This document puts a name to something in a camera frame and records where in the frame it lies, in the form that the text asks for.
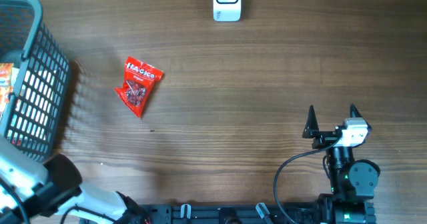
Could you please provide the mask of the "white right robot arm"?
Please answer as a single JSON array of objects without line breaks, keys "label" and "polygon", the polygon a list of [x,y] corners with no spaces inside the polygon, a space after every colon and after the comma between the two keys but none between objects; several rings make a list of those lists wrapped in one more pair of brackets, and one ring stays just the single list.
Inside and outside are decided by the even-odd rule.
[{"label": "white right robot arm", "polygon": [[312,139],[312,149],[324,152],[331,193],[313,202],[314,223],[374,223],[374,190],[380,168],[372,161],[355,160],[353,150],[366,142],[372,128],[355,105],[350,116],[333,131],[320,131],[314,107],[310,106],[302,137]]}]

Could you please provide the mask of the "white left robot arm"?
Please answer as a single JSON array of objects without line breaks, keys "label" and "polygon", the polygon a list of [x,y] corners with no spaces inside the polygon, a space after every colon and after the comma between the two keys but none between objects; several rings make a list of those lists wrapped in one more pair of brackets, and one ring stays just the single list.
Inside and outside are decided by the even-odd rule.
[{"label": "white left robot arm", "polygon": [[77,167],[58,154],[38,163],[1,138],[1,222],[74,215],[93,223],[142,223],[151,219],[134,200],[83,181]]}]

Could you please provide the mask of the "orange small carton box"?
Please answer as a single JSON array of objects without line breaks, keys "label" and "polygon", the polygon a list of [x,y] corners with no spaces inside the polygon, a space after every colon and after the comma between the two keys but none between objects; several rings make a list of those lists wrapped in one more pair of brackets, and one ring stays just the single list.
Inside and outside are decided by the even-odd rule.
[{"label": "orange small carton box", "polygon": [[0,87],[1,87],[1,114],[4,113],[6,109],[6,105],[9,102],[8,95],[10,92],[12,92],[12,85],[11,85],[11,77],[12,77],[12,70],[13,70],[13,63],[1,63],[1,69],[0,69]]}]

